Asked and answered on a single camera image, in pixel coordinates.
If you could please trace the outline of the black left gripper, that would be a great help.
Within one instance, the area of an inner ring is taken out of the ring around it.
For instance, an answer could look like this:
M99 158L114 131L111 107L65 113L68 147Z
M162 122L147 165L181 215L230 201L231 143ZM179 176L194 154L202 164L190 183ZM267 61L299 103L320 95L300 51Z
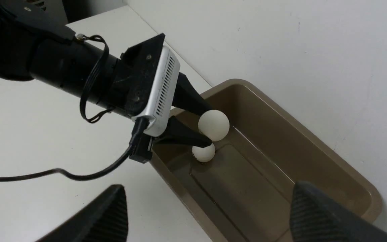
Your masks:
M115 69L114 81L106 94L106 101L121 116L136 116L146 107L163 49L165 34L161 33L129 47L121 54ZM194 89L187 76L179 73L172 106L201 116L212 106ZM168 120L166 130L153 141L157 144L208 147L207 136L190 129L175 116Z

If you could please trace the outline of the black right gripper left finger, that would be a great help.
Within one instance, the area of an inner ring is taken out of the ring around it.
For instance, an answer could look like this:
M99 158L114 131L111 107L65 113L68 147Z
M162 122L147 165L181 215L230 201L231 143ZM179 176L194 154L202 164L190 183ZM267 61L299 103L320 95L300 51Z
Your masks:
M127 210L124 187L111 185L39 242L126 242Z

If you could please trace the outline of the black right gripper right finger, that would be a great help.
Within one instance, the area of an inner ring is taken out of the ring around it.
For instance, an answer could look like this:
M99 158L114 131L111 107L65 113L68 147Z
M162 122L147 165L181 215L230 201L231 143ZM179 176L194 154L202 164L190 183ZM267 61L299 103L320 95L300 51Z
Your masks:
M295 242L387 242L387 233L307 181L292 191L289 228Z

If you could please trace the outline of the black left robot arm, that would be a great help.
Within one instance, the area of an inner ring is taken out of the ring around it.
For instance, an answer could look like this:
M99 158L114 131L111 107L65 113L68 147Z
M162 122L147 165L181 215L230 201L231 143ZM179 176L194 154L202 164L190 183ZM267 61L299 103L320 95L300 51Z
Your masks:
M164 40L157 34L116 57L98 34L76 34L27 1L0 0L0 78L36 79L80 98L89 123L109 112L139 120L147 144L207 147L207 136L170 114L172 106L197 115L210 107Z

